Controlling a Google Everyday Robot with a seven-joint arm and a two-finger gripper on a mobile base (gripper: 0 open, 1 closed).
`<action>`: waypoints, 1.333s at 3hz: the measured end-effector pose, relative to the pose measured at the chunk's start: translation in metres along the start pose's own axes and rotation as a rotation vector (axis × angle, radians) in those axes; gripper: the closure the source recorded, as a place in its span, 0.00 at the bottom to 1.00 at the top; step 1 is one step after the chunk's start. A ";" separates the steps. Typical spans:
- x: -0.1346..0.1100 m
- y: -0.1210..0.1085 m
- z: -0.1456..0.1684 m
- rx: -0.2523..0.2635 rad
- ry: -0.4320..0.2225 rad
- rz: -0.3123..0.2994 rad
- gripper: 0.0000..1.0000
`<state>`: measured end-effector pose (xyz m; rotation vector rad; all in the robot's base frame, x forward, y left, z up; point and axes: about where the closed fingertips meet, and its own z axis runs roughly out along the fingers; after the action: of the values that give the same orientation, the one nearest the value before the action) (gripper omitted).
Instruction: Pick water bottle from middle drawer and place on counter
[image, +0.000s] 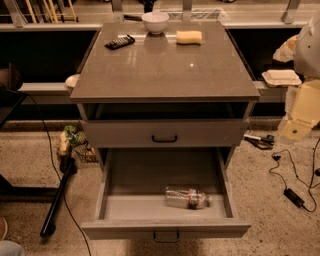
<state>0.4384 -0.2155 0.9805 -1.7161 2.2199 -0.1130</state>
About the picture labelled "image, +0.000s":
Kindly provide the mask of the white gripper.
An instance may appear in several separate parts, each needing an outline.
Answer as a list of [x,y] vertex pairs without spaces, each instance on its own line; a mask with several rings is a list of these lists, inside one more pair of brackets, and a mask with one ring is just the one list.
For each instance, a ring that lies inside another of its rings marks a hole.
[[320,80],[307,80],[298,87],[289,86],[286,115],[279,125],[280,138],[296,142],[308,135],[320,122]]

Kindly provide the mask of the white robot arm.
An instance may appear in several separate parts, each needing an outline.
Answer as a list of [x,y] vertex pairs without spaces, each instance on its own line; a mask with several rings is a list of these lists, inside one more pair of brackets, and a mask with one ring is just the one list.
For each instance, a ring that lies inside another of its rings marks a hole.
[[298,35],[287,39],[273,54],[280,62],[294,62],[304,82],[286,95],[286,116],[278,129],[280,137],[298,141],[320,122],[320,11],[304,25]]

